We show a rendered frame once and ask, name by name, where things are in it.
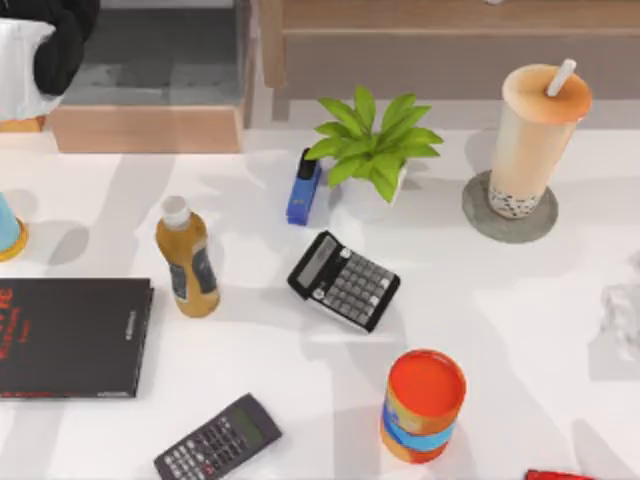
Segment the black and white calculator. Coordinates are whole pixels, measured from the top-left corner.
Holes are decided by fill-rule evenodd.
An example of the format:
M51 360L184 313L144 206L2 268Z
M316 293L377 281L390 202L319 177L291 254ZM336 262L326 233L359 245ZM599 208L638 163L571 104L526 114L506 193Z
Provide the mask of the black and white calculator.
M378 326L400 287L400 277L320 232L287 278L308 305L367 334Z

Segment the blue stapler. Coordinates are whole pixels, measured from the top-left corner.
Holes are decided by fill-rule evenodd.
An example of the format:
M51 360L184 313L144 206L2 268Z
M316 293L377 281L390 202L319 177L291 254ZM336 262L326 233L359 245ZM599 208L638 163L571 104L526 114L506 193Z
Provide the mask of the blue stapler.
M315 193L322 174L322 167L318 159L307 159L310 151L303 150L292 190L289 196L286 218L289 224L305 226L308 223Z

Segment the green plant in white pot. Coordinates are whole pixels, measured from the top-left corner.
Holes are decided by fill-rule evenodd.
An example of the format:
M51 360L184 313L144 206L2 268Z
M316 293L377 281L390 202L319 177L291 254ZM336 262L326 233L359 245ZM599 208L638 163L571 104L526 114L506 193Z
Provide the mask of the green plant in white pot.
M412 158L438 157L443 138L418 125L430 111L419 105L413 93L395 97L375 124L377 107L372 92L361 85L355 89L351 105L322 97L318 103L332 119L315 128L322 136L304 153L306 161L331 158L334 165L328 184L336 187L348 179L371 183L388 204L400 189L401 173Z

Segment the yellow bottle with white cap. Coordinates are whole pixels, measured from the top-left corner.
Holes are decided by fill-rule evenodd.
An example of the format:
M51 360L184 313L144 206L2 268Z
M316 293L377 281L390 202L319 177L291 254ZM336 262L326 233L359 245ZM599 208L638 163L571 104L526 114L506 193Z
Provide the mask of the yellow bottle with white cap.
M155 240L167 262L179 310L191 318L211 314L220 292L208 253L208 231L184 197L170 196L162 202Z

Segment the grey round coaster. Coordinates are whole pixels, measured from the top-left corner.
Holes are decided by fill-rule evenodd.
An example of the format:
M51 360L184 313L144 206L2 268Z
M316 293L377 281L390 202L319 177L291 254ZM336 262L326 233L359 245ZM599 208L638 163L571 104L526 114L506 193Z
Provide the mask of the grey round coaster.
M489 203L490 170L475 175L462 192L462 210L469 223L482 235L506 244L525 244L546 236L559 216L559 204L550 188L526 217L505 218Z

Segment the orange can with blue label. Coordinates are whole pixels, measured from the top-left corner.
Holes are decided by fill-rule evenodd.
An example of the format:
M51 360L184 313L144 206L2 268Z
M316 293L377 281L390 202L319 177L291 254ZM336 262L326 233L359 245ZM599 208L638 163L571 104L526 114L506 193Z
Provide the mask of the orange can with blue label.
M423 464L446 449L467 391L466 378L447 355L415 349L392 365L380 436L398 459Z

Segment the pale wooden drawer front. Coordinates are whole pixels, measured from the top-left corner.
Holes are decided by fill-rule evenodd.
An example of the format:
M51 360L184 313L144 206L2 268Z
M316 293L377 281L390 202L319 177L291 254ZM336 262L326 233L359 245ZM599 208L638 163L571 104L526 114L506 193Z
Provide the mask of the pale wooden drawer front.
M48 116L63 153L238 153L243 107L61 106Z

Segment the dark grey calculator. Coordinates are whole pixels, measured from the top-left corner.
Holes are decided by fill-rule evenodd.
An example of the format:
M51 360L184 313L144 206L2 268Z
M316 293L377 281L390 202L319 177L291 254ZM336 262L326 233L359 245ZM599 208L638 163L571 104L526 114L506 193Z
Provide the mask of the dark grey calculator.
M161 480L222 480L282 437L250 393L154 459Z

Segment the milk tea cup with straw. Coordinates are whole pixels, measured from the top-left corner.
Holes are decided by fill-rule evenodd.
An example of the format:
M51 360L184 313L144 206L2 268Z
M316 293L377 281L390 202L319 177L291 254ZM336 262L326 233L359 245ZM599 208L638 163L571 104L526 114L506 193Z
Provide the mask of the milk tea cup with straw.
M491 164L488 201L507 219L538 206L556 164L589 113L592 92L575 73L577 62L529 64L502 84L502 114Z

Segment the wooden cupboard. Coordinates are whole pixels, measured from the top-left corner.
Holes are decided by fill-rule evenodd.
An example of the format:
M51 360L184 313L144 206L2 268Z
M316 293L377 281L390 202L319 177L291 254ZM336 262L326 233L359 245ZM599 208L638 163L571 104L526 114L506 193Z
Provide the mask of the wooden cupboard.
M640 0L254 0L271 117L294 101L494 100L506 74L565 58L605 100L640 99Z

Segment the grey pierced drawer inside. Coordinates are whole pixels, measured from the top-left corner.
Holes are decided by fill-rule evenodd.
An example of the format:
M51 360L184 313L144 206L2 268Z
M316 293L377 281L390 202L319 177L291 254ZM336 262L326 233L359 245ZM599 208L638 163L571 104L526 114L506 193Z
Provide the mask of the grey pierced drawer inside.
M101 0L65 106L236 106L251 0Z

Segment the black book with red lettering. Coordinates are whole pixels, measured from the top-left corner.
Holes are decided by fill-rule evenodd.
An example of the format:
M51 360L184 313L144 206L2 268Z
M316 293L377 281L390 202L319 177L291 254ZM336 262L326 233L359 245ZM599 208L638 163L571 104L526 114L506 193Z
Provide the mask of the black book with red lettering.
M133 398L148 278L0 278L0 400Z

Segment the yellow round coaster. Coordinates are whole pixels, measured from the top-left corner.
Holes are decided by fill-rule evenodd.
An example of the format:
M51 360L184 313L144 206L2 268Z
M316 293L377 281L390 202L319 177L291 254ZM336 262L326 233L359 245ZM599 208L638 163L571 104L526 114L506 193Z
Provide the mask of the yellow round coaster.
M26 247L28 241L28 230L20 219L17 219L17 223L20 228L19 236L11 246L0 251L0 262L6 262L17 257Z

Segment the white crumpled object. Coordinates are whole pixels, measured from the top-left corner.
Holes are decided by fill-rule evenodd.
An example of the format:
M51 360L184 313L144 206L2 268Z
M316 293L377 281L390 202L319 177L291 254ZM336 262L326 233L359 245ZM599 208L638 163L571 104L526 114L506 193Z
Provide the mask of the white crumpled object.
M640 283L606 287L602 293L601 330L611 334L618 350L640 363Z

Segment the light blue cup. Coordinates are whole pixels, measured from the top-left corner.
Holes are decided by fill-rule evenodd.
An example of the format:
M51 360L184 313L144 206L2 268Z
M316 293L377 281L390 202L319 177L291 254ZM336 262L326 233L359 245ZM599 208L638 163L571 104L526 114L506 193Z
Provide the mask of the light blue cup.
M21 234L20 224L0 192L0 252L13 247Z

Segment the red flat object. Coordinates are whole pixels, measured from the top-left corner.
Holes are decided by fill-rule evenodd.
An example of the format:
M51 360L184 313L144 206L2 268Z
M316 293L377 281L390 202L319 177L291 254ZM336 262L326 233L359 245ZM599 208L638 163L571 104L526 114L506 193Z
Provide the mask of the red flat object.
M569 472L534 470L526 472L524 480L595 480L592 477Z

